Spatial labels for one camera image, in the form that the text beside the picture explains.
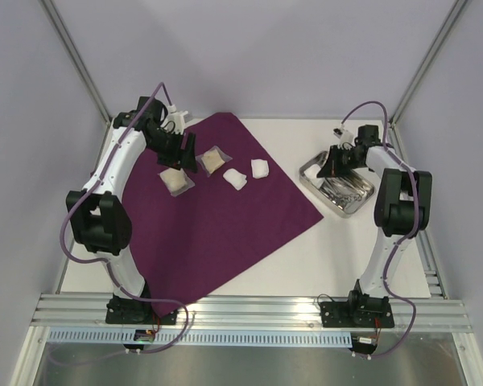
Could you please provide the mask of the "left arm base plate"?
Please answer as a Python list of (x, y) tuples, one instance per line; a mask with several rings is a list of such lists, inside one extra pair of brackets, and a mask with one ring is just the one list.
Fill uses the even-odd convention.
[(179, 311), (161, 316), (148, 302), (139, 302), (113, 296), (107, 303), (105, 323), (110, 325), (148, 325), (159, 322), (162, 326), (174, 326)]

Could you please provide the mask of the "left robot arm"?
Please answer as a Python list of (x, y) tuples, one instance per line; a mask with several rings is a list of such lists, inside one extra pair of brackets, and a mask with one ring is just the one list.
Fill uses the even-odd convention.
[(153, 304), (143, 297), (146, 281), (130, 251), (133, 224), (122, 196), (139, 156), (147, 151), (163, 167), (163, 180), (176, 195), (192, 185), (196, 172), (193, 133), (185, 133), (188, 112), (142, 96), (136, 109), (119, 113), (111, 125), (112, 137), (90, 180), (66, 198), (64, 226), (74, 240), (92, 253), (89, 263), (105, 266), (114, 284), (114, 296), (125, 298), (124, 312), (134, 322), (146, 321)]

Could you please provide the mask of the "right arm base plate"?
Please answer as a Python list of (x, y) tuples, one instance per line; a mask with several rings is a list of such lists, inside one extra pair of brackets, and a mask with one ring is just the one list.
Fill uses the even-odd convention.
[(389, 303), (350, 305), (346, 302), (321, 302), (320, 316), (324, 328), (383, 328), (395, 327)]

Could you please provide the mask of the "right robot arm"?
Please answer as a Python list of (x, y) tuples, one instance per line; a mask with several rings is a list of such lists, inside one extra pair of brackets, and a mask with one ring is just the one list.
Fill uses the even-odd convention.
[(432, 175), (411, 169), (379, 136), (376, 125), (358, 128), (352, 143), (331, 146), (318, 178), (345, 177), (366, 167), (380, 178), (374, 206), (378, 228), (376, 243), (364, 273), (342, 302), (344, 312), (355, 325), (364, 326), (375, 316), (388, 312), (389, 280), (407, 246), (427, 227), (431, 207)]

